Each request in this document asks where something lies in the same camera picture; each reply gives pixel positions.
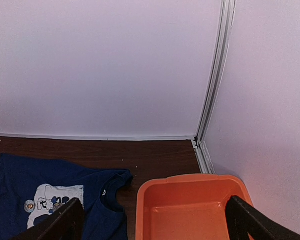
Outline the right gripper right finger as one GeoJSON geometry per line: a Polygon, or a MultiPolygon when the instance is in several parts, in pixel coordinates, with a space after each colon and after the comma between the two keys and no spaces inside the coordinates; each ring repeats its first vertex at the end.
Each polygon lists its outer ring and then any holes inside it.
{"type": "Polygon", "coordinates": [[[225,207],[231,240],[300,240],[300,235],[272,221],[239,196],[231,196],[225,207]]]}

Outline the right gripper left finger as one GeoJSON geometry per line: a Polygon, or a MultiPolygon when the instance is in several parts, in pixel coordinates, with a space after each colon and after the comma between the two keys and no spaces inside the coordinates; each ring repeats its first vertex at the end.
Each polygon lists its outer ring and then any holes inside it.
{"type": "Polygon", "coordinates": [[[80,240],[85,212],[78,198],[71,199],[38,225],[14,236],[13,240],[80,240]]]}

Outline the starry night round brooch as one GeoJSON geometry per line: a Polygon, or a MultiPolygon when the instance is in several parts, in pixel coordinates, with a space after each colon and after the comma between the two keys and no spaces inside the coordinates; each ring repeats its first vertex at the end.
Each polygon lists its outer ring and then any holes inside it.
{"type": "Polygon", "coordinates": [[[56,212],[59,208],[61,208],[62,206],[63,206],[64,204],[63,203],[59,203],[59,202],[57,202],[57,203],[55,203],[54,205],[53,205],[53,212],[56,212]]]}

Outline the portrait round brooch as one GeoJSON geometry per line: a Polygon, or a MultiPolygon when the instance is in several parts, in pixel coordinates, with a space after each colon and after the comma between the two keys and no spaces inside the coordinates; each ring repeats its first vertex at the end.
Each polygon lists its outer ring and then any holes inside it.
{"type": "Polygon", "coordinates": [[[32,213],[35,210],[36,205],[33,200],[27,200],[23,207],[26,213],[32,213]]]}

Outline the navy white clothing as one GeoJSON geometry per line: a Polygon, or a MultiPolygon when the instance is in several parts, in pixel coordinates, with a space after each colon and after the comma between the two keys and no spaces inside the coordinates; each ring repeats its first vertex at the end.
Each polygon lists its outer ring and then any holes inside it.
{"type": "Polygon", "coordinates": [[[125,240],[127,216],[117,202],[117,191],[129,185],[128,169],[95,169],[65,160],[0,155],[0,240],[10,239],[37,226],[63,206],[78,198],[85,213],[84,240],[125,240]],[[35,210],[24,204],[33,200],[35,210]]]}

